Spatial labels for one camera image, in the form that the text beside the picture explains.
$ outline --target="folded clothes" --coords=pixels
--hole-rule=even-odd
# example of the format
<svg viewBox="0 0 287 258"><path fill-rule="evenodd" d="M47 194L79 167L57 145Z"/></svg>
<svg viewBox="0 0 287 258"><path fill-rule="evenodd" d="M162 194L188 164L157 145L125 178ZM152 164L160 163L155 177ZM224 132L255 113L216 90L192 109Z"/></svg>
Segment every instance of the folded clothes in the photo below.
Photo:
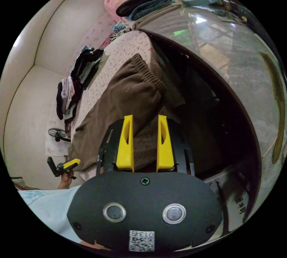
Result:
<svg viewBox="0 0 287 258"><path fill-rule="evenodd" d="M71 108L71 106L73 104L77 104L79 102L79 100L81 99L81 96L82 96L82 85L81 85L80 81L79 80L77 80L77 81L73 80L72 83L73 83L73 87L75 90L75 94L71 98L69 108Z"/></svg>
<svg viewBox="0 0 287 258"><path fill-rule="evenodd" d="M117 34L122 29L126 28L126 24L123 21L119 21L114 27L113 27L113 34Z"/></svg>
<svg viewBox="0 0 287 258"><path fill-rule="evenodd" d="M66 84L67 84L67 79L62 80L62 92L61 92L61 97L62 97L62 113L63 115L66 113L66 104L67 104L67 99L68 95L66 93Z"/></svg>
<svg viewBox="0 0 287 258"><path fill-rule="evenodd" d="M128 0L117 8L116 14L120 17L129 16L136 7L149 1L152 0Z"/></svg>
<svg viewBox="0 0 287 258"><path fill-rule="evenodd" d="M68 119L64 120L65 124L70 124L73 121L76 116L77 106L78 104L73 104L72 107L67 111L68 114L66 117L68 117Z"/></svg>
<svg viewBox="0 0 287 258"><path fill-rule="evenodd" d="M73 97L73 95L75 94L75 89L74 89L74 85L73 85L73 81L71 80L71 89L70 89L70 94L71 94L71 98Z"/></svg>
<svg viewBox="0 0 287 258"><path fill-rule="evenodd" d="M56 107L56 111L57 111L57 116L60 120L63 119L63 112L62 112L62 97L61 97L61 92L62 92L62 82L60 82L58 84L58 93L57 93L57 97L56 97L56 101L57 101L57 107Z"/></svg>
<svg viewBox="0 0 287 258"><path fill-rule="evenodd" d="M146 3L141 4L140 6L136 7L133 12L126 17L127 20L135 21L144 17L145 15L159 10L169 4L172 3L173 0L152 0Z"/></svg>
<svg viewBox="0 0 287 258"><path fill-rule="evenodd" d="M149 23L150 21L164 15L165 13L171 12L174 9L180 8L182 7L182 3L171 3L161 9L155 10L147 15L145 15L144 17L141 17L140 19L136 20L136 21L129 21L127 22L128 26L132 29L132 30L138 30L139 28L141 28L143 25Z"/></svg>
<svg viewBox="0 0 287 258"><path fill-rule="evenodd" d="M85 72L84 76L81 79L81 84L84 84L85 80L87 79L87 77L89 76L89 74L91 73L91 70L93 69L93 67L100 61L101 57L98 58L96 61L92 62L90 64L89 69Z"/></svg>
<svg viewBox="0 0 287 258"><path fill-rule="evenodd" d="M83 61L84 57L86 55L91 54L91 52L94 51L94 50L95 50L94 48L89 48L87 45L85 45L82 48L81 53L77 57L77 59L75 61L75 64L74 64L73 68L70 71L70 76L72 77L72 79L74 79L77 76L78 71L79 71L79 69L80 69L80 67L82 65L82 61Z"/></svg>
<svg viewBox="0 0 287 258"><path fill-rule="evenodd" d="M86 89L87 89L87 87L89 86L91 80L92 80L93 77L96 75L96 73L97 73L97 71L98 71L98 69L99 69L99 61L92 66L91 71L90 71L90 73L88 74L88 76L85 78L84 82L82 83L82 81L81 81L81 83L82 83L82 85L83 85L83 90L86 90Z"/></svg>
<svg viewBox="0 0 287 258"><path fill-rule="evenodd" d="M72 79L73 80L81 79L85 75L87 69L89 68L90 63L97 61L102 56L103 52L104 50L97 49L91 52L89 55L85 56L76 76L72 77Z"/></svg>
<svg viewBox="0 0 287 258"><path fill-rule="evenodd" d="M71 76L69 76L67 79L67 84L66 84L66 94L67 94L66 111L69 109L69 105L72 100L71 92L70 92L71 85L72 85L72 79L71 79Z"/></svg>
<svg viewBox="0 0 287 258"><path fill-rule="evenodd" d="M110 37L110 43L113 42L116 38L120 37L121 35L123 35L124 33L129 32L131 29L126 26L125 29L122 29L121 31L119 31L117 34L115 34L114 36Z"/></svg>

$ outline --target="white wall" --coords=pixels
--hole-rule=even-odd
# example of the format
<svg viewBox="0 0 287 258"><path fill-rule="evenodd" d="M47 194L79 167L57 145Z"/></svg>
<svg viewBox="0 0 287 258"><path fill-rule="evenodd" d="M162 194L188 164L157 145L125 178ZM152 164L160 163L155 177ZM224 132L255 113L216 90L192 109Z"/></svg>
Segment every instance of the white wall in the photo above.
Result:
<svg viewBox="0 0 287 258"><path fill-rule="evenodd" d="M65 0L45 29L35 64L66 76L77 44L104 13L104 0Z"/></svg>
<svg viewBox="0 0 287 258"><path fill-rule="evenodd" d="M27 72L33 67L38 43L54 11L63 0L49 1L29 21L7 58L0 80L0 149L3 153L4 126L12 98Z"/></svg>
<svg viewBox="0 0 287 258"><path fill-rule="evenodd" d="M62 76L34 66L24 78L12 101L5 129L6 166L10 176L22 176L26 185L57 189L45 156L45 135L52 101ZM64 157L52 157L55 164ZM81 184L80 175L71 186Z"/></svg>

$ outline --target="silver button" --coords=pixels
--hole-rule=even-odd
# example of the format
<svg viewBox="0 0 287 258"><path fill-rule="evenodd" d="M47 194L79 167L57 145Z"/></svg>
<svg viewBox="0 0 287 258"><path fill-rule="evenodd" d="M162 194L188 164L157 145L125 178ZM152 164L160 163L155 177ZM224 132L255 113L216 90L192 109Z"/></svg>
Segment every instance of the silver button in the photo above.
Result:
<svg viewBox="0 0 287 258"><path fill-rule="evenodd" d="M126 210L121 204L112 202L103 208L103 215L108 221L118 223L125 219Z"/></svg>
<svg viewBox="0 0 287 258"><path fill-rule="evenodd" d="M177 224L182 222L186 216L186 210L181 204L170 204L162 212L163 220L168 224Z"/></svg>
<svg viewBox="0 0 287 258"><path fill-rule="evenodd" d="M178 207L172 207L167 212L167 218L170 221L177 221L177 220L179 220L181 218L181 216L182 216L182 211Z"/></svg>

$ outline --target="qr code sticker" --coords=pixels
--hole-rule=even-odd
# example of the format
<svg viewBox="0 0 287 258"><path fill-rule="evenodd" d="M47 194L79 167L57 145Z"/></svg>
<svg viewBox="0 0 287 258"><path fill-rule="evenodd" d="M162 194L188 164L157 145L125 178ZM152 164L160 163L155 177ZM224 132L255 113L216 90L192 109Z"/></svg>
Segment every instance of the qr code sticker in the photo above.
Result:
<svg viewBox="0 0 287 258"><path fill-rule="evenodd" d="M129 231L129 251L153 252L155 250L154 231Z"/></svg>

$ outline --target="screw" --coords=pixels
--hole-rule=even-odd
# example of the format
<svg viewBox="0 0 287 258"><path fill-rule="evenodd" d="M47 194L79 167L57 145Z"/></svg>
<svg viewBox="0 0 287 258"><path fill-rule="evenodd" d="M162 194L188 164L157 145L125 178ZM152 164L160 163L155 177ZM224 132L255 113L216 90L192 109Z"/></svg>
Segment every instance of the screw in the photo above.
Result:
<svg viewBox="0 0 287 258"><path fill-rule="evenodd" d="M215 226L214 225L209 225L207 228L206 228L206 233L207 234L210 234L213 230L214 230Z"/></svg>
<svg viewBox="0 0 287 258"><path fill-rule="evenodd" d="M141 179L141 184L142 184L142 185L148 185L149 183L150 183L150 180L149 180L148 177L143 177L143 178Z"/></svg>
<svg viewBox="0 0 287 258"><path fill-rule="evenodd" d="M81 231L81 230L82 230L82 226L81 226L80 223L74 222L73 224L74 224L74 227L75 227L78 231Z"/></svg>

